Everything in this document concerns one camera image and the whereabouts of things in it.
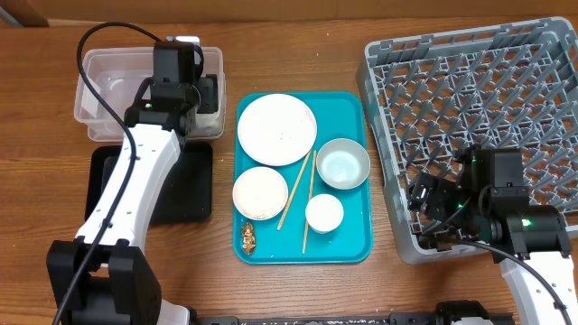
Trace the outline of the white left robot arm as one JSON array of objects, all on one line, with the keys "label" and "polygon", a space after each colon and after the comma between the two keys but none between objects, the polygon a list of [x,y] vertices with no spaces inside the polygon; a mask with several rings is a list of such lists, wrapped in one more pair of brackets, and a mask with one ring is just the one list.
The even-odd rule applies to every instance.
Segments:
[{"label": "white left robot arm", "polygon": [[166,177],[201,103],[199,81],[151,77],[119,123],[122,151],[94,210],[71,241],[47,255],[56,324],[194,324],[191,307],[163,298],[145,257],[147,231]]}]

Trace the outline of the brown food scrap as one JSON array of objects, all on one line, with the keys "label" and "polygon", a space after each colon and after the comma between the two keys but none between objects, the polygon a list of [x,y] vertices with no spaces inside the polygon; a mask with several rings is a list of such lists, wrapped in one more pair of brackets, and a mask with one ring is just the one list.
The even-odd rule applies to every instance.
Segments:
[{"label": "brown food scrap", "polygon": [[256,233],[251,222],[246,222],[241,228],[242,249],[246,255],[253,255],[256,250]]}]

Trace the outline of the small white cup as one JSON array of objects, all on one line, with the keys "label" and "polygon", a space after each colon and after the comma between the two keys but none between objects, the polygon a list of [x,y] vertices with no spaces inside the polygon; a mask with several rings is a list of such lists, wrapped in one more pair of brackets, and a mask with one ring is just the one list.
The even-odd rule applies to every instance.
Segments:
[{"label": "small white cup", "polygon": [[309,227],[325,234],[335,230],[344,218],[344,208],[333,195],[319,194],[311,198],[305,209]]}]

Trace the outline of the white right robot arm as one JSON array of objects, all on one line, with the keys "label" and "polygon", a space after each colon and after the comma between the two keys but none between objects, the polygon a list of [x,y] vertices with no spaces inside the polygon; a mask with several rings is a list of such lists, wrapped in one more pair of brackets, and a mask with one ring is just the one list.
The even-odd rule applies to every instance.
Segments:
[{"label": "white right robot arm", "polygon": [[492,254],[525,324],[575,324],[570,238],[552,206],[532,206],[521,176],[483,178],[463,172],[457,181],[419,173],[408,207],[434,225],[421,240],[472,246]]}]

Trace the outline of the small pink plate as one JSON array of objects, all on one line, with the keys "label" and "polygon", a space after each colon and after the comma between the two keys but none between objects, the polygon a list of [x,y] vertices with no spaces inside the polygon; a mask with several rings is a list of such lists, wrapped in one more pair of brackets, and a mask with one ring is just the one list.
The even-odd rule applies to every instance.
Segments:
[{"label": "small pink plate", "polygon": [[276,170],[258,166],[242,172],[236,179],[232,199],[237,211],[252,220],[277,216],[288,201],[288,186]]}]

